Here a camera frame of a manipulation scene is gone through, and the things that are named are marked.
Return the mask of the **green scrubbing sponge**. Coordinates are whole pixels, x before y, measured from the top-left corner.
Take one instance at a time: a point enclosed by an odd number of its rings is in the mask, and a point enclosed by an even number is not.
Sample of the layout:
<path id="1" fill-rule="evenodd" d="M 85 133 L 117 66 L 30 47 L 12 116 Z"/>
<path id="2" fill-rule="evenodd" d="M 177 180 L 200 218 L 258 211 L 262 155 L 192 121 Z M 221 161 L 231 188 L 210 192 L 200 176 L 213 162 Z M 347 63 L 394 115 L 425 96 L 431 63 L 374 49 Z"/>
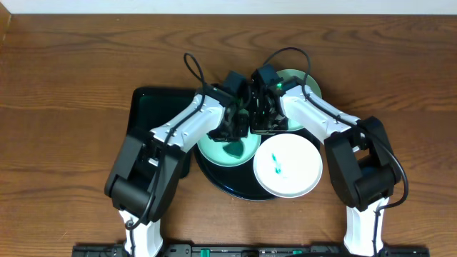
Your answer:
<path id="1" fill-rule="evenodd" d="M 240 159 L 244 153 L 243 141 L 232 141 L 228 142 L 222 149 L 231 157 Z"/>

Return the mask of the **light green plate top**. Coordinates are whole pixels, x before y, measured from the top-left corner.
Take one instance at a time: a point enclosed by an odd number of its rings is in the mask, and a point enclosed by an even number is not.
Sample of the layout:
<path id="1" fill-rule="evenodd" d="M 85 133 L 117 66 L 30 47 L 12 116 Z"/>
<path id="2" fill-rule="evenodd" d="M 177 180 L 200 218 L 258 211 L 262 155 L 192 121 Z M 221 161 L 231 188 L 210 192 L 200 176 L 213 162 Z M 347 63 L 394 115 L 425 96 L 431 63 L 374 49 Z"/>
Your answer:
<path id="1" fill-rule="evenodd" d="M 283 70 L 277 71 L 276 73 L 278 74 L 278 76 L 283 78 L 284 81 L 290 79 L 292 76 L 297 76 L 300 79 L 303 79 L 305 76 L 304 71 L 300 71 L 300 70 L 296 70 L 296 69 L 283 69 Z M 308 75 L 308 77 L 306 79 L 306 84 L 308 86 L 310 86 L 311 90 L 315 93 L 315 95 L 317 95 L 320 98 L 322 97 L 321 89 L 320 89 L 318 83 L 316 82 L 316 80 L 311 75 Z M 291 119 L 288 120 L 288 132 L 298 131 L 298 130 L 301 130 L 302 128 L 303 128 L 303 126 L 301 126 L 298 122 L 291 120 Z"/>

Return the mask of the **light green plate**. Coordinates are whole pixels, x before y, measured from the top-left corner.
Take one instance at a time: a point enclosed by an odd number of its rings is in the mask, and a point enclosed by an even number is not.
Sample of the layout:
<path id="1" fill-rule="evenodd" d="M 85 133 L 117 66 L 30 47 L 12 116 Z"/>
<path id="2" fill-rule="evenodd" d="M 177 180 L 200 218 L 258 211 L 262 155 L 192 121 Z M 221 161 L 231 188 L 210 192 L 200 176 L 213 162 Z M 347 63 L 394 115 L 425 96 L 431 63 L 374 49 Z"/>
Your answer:
<path id="1" fill-rule="evenodd" d="M 252 159 L 261 144 L 261 136 L 251 134 L 238 141 L 216 142 L 204 136 L 197 142 L 199 151 L 211 163 L 222 167 L 240 166 Z"/>
<path id="2" fill-rule="evenodd" d="M 300 79 L 303 79 L 305 76 L 304 71 L 300 71 L 300 70 L 296 70 L 296 69 L 283 69 L 283 70 L 277 71 L 276 73 L 278 74 L 278 76 L 283 78 L 284 81 L 290 79 L 292 76 L 297 76 Z M 311 75 L 308 75 L 308 77 L 306 79 L 306 84 L 308 86 L 310 86 L 311 90 L 315 93 L 315 95 L 317 95 L 320 98 L 322 97 L 321 89 L 320 89 L 318 83 L 316 82 L 316 80 Z M 291 120 L 291 119 L 288 120 L 288 132 L 298 131 L 298 130 L 301 130 L 302 128 L 303 128 L 303 126 L 301 126 L 298 122 Z"/>

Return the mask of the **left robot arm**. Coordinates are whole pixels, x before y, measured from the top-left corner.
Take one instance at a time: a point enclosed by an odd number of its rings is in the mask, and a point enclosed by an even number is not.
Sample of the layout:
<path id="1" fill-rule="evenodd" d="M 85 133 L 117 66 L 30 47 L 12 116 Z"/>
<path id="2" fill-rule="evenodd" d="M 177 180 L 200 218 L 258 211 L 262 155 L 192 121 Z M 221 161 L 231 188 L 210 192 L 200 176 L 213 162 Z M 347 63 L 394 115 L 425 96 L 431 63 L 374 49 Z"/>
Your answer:
<path id="1" fill-rule="evenodd" d="M 207 133 L 230 126 L 239 97 L 214 86 L 156 128 L 131 128 L 104 186 L 124 221 L 130 256 L 157 256 L 164 240 L 160 220 L 173 201 L 187 153 Z"/>

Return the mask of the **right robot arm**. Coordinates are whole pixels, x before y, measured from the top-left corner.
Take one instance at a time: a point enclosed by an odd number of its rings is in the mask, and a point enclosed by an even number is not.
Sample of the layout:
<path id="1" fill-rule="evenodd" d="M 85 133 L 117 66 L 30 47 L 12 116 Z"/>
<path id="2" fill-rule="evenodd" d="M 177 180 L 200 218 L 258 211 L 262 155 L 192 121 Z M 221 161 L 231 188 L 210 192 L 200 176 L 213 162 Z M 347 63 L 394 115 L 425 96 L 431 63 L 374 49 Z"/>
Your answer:
<path id="1" fill-rule="evenodd" d="M 361 120 L 339 111 L 307 85 L 261 86 L 254 96 L 250 115 L 256 123 L 280 114 L 300 124 L 323 144 L 331 184 L 346 205 L 344 246 L 355 256 L 378 256 L 383 249 L 383 213 L 402 204 L 408 193 L 406 173 L 393 154 L 383 124 L 373 116 Z M 253 161 L 260 185 L 283 198 L 310 192 L 322 169 L 322 160 L 312 145 L 290 133 L 267 139 Z M 399 182 L 403 183 L 404 195 L 390 203 Z"/>

